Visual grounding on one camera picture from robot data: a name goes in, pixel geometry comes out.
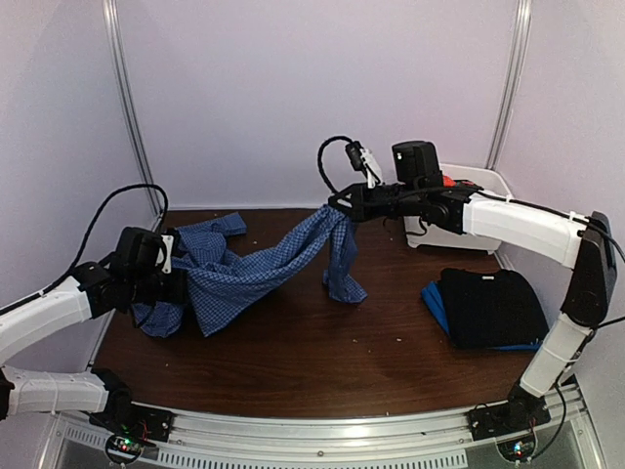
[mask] wooden table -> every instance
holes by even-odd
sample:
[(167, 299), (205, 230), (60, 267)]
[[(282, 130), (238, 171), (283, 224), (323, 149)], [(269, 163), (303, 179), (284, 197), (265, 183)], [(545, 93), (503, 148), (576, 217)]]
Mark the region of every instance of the wooden table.
[[(226, 212), (174, 212), (182, 226)], [(309, 210), (243, 210), (244, 255), (276, 245)], [(204, 338), (193, 317), (167, 339), (150, 338), (116, 314), (96, 360), (141, 403), (257, 417), (395, 415), (504, 399), (528, 352), (455, 350), (421, 300), (447, 267), (490, 273), (492, 256), (406, 245), (400, 222), (358, 228), (354, 278), (361, 305), (328, 298), (327, 247), (302, 272), (225, 330)]]

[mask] plaid shirt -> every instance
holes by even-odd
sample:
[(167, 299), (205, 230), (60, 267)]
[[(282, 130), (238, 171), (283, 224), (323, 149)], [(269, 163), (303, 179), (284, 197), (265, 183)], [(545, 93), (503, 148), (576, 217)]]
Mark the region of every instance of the plaid shirt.
[[(182, 258), (172, 266), (187, 270), (188, 294), (204, 336), (226, 327), (239, 313), (300, 272), (330, 240), (330, 265), (323, 274), (330, 298), (359, 303), (366, 298), (349, 275), (357, 255), (354, 224), (347, 215), (322, 206), (275, 247), (239, 257), (227, 249), (226, 236), (247, 231), (238, 213), (179, 228)], [(137, 321), (151, 306), (133, 306)], [(143, 326), (151, 336), (167, 337), (178, 330), (184, 308), (156, 303)]]

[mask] white wall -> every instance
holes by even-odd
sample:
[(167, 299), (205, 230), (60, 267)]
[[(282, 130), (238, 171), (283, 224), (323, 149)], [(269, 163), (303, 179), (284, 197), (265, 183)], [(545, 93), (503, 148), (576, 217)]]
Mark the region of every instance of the white wall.
[[(615, 0), (534, 2), (527, 61), (500, 171), (519, 197), (562, 210), (608, 214), (625, 244), (625, 9)], [(570, 273), (508, 248), (550, 320)], [(610, 317), (625, 314), (625, 267)], [(622, 465), (624, 324), (602, 330), (577, 367), (608, 467)]]
[[(424, 139), (483, 166), (515, 0), (133, 0), (119, 17), (154, 177), (177, 207), (319, 206), (319, 144)], [(341, 150), (327, 172), (361, 181)]]
[[(0, 2), (0, 305), (62, 273), (102, 199), (138, 182), (99, 0)], [(151, 219), (144, 193), (111, 204), (85, 259)], [(14, 357), (30, 369), (84, 370), (100, 324), (75, 326)], [(31, 467), (46, 415), (0, 422), (0, 467)]]

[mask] white basket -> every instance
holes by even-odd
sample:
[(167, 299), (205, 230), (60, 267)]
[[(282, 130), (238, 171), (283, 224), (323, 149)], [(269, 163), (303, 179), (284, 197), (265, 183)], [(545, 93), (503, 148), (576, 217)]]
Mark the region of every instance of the white basket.
[[(455, 164), (441, 164), (440, 169), (445, 176), (451, 179), (467, 179), (478, 186), (496, 192), (500, 195), (512, 194), (503, 178), (488, 169), (457, 166)], [(407, 232), (420, 233), (419, 217), (404, 217), (403, 224)], [(462, 249), (478, 249), (492, 254), (497, 250), (501, 241), (490, 237), (473, 236), (472, 234), (456, 234), (441, 230), (434, 225), (428, 226), (428, 232), (423, 236), (407, 234), (406, 239), (410, 247), (429, 246), (459, 247)]]

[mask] black cable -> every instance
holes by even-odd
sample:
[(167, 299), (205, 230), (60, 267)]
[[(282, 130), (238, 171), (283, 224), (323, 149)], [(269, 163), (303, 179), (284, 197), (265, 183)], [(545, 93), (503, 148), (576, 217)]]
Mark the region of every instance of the black cable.
[(328, 189), (332, 191), (332, 193), (337, 193), (338, 191), (336, 190), (330, 179), (327, 177), (327, 175), (325, 174), (325, 170), (323, 169), (323, 152), (330, 144), (334, 142), (346, 142), (348, 144), (351, 144), (354, 141), (351, 138), (346, 137), (345, 135), (335, 135), (334, 137), (330, 137), (328, 140), (323, 142), (321, 144), (321, 147), (319, 147), (319, 151), (316, 154), (316, 166), (319, 170), (319, 175), (321, 176), (321, 179), (328, 187)]
[(378, 184), (382, 184), (382, 180), (380, 179), (380, 177), (375, 174), (375, 172), (371, 169), (371, 166), (369, 166), (367, 163), (363, 163), (364, 169), (366, 169), (367, 171), (369, 171), (373, 177), (375, 178), (375, 180), (377, 181)]
[(133, 326), (135, 326), (136, 329), (142, 328), (144, 325), (146, 325), (146, 323), (152, 317), (152, 315), (154, 314), (155, 310), (156, 310), (156, 305), (152, 306), (149, 309), (149, 311), (147, 312), (146, 316), (142, 320), (140, 320), (139, 322), (137, 322), (137, 317), (135, 316), (135, 312), (133, 311), (133, 314), (132, 314)]
[(110, 425), (106, 425), (95, 413), (88, 412), (86, 410), (80, 410), (80, 413), (83, 413), (89, 417), (89, 423), (93, 423), (91, 422), (91, 419), (94, 419), (98, 425), (100, 425), (102, 428), (106, 428), (106, 430), (108, 430), (113, 435), (126, 437), (126, 435), (122, 431), (123, 429), (117, 422), (113, 422), (116, 428), (110, 428)]
[(481, 188), (467, 188), (467, 187), (452, 187), (452, 188), (422, 188), (415, 189), (413, 191), (406, 191), (401, 193), (400, 195), (396, 195), (394, 197), (389, 197), (384, 199), (384, 201), (380, 202), (362, 202), (363, 207), (384, 207), (387, 205), (392, 205), (395, 202), (399, 202), (400, 200), (404, 200), (405, 198), (411, 197), (413, 195), (421, 195), (426, 193), (440, 193), (440, 192), (479, 192)]
[(69, 264), (69, 267), (67, 268), (67, 270), (59, 278), (57, 278), (55, 281), (53, 281), (48, 286), (46, 286), (43, 290), (41, 290), (41, 292), (33, 293), (30, 296), (22, 298), (20, 301), (17, 301), (15, 303), (12, 303), (9, 306), (6, 306), (6, 307), (0, 309), (0, 316), (15, 310), (15, 309), (19, 308), (20, 306), (28, 304), (31, 301), (36, 300), (37, 298), (41, 298), (43, 295), (46, 295), (46, 294), (50, 293), (52, 290), (54, 290), (59, 285), (61, 285), (71, 275), (73, 270), (76, 268), (76, 266), (80, 262), (80, 258), (82, 257), (82, 255), (83, 255), (83, 253), (85, 251), (85, 248), (87, 247), (87, 241), (89, 240), (89, 236), (91, 235), (91, 231), (93, 230), (94, 226), (98, 222), (98, 219), (102, 215), (102, 212), (104, 211), (104, 209), (106, 208), (108, 203), (112, 199), (114, 199), (116, 196), (120, 195), (121, 193), (128, 192), (128, 191), (133, 191), (133, 190), (136, 190), (136, 189), (154, 189), (154, 190), (160, 192), (160, 194), (162, 195), (162, 197), (163, 197), (163, 212), (161, 213), (161, 219), (160, 219), (160, 221), (158, 223), (158, 227), (156, 229), (159, 232), (161, 227), (162, 227), (162, 225), (163, 225), (163, 222), (165, 220), (165, 216), (167, 215), (167, 212), (169, 210), (169, 198), (167, 197), (167, 192), (165, 192), (165, 190), (163, 188), (161, 188), (160, 186), (158, 186), (156, 184), (143, 184), (143, 183), (141, 183), (141, 184), (133, 184), (133, 185), (130, 185), (130, 186), (126, 186), (124, 188), (120, 188), (120, 189), (118, 189), (116, 191), (111, 192), (108, 195), (108, 197), (104, 199), (104, 202), (102, 202), (100, 207), (98, 207), (98, 210), (96, 210), (96, 214), (94, 215), (94, 218), (91, 220), (91, 223), (87, 227), (87, 231), (83, 235), (82, 242), (80, 243), (80, 247), (78, 248), (78, 252), (76, 253), (76, 256), (74, 257), (74, 260), (71, 261), (71, 264)]
[(617, 324), (625, 320), (625, 316), (621, 316), (620, 318), (616, 318), (615, 320), (607, 320), (597, 326), (597, 329), (601, 329), (602, 327), (607, 327), (609, 325)]
[[(526, 202), (524, 200), (518, 200), (517, 198), (506, 198), (506, 197), (502, 197), (501, 195), (494, 195), (492, 193), (488, 193), (485, 192), (483, 190), (477, 190), (476, 191), (479, 195), (481, 195), (482, 197), (485, 198), (490, 198), (492, 200), (499, 200), (500, 202), (510, 202), (510, 203), (514, 203), (516, 205), (522, 205), (524, 207), (529, 207), (529, 208), (535, 208), (536, 210), (540, 210), (543, 212), (548, 212), (551, 213), (552, 215), (557, 215), (559, 217), (562, 218), (569, 218), (569, 215), (567, 213), (561, 212), (560, 210), (556, 210), (554, 208), (551, 207), (545, 207), (544, 205), (538, 205), (537, 203), (532, 203), (532, 202)], [(588, 222), (585, 220), (581, 220), (581, 219), (574, 219), (576, 222), (580, 222), (584, 225), (588, 225)]]
[(618, 252), (618, 255), (621, 257), (623, 262), (625, 262), (625, 252), (623, 252), (623, 249), (621, 248), (621, 246), (618, 244), (618, 242), (616, 242), (616, 239), (614, 239), (612, 236), (606, 233), (605, 230), (602, 230), (601, 228), (596, 227), (594, 225), (589, 225), (588, 228), (599, 233), (601, 236), (604, 237), (604, 239), (607, 239), (609, 243), (612, 246), (614, 246), (614, 248), (616, 249), (616, 252)]
[(421, 231), (420, 233), (417, 232), (406, 232), (407, 235), (411, 235), (411, 236), (425, 236), (428, 233), (428, 227), (425, 226), (425, 224), (423, 223), (423, 219), (421, 217), (419, 217), (419, 227), (421, 227)]
[[(389, 235), (392, 235), (393, 232), (387, 228), (388, 220), (389, 220), (389, 217), (384, 217), (384, 220), (382, 220), (382, 228), (384, 228)], [(428, 227), (426, 227), (423, 224), (423, 220), (421, 218), (419, 218), (419, 226), (421, 227), (421, 230), (423, 230), (421, 233), (417, 233), (417, 232), (404, 232), (404, 233), (406, 235), (412, 235), (412, 236), (425, 236), (428, 233)]]
[(551, 440), (547, 443), (547, 445), (543, 446), (540, 449), (540, 451), (538, 451), (537, 453), (533, 454), (529, 458), (529, 461), (533, 461), (537, 457), (540, 457), (541, 455), (543, 455), (545, 453), (545, 451), (547, 449), (549, 449), (549, 447), (554, 443), (554, 441), (556, 440), (556, 438), (558, 437), (558, 435), (562, 431), (564, 423), (566, 421), (566, 400), (564, 399), (563, 392), (560, 389), (560, 385), (558, 384), (558, 382), (556, 382), (554, 384), (554, 387), (556, 388), (556, 392), (558, 393), (558, 396), (560, 396), (560, 400), (562, 401), (562, 420), (560, 421), (560, 425), (558, 425), (558, 428), (556, 429), (556, 433), (554, 433), (554, 436), (551, 437)]

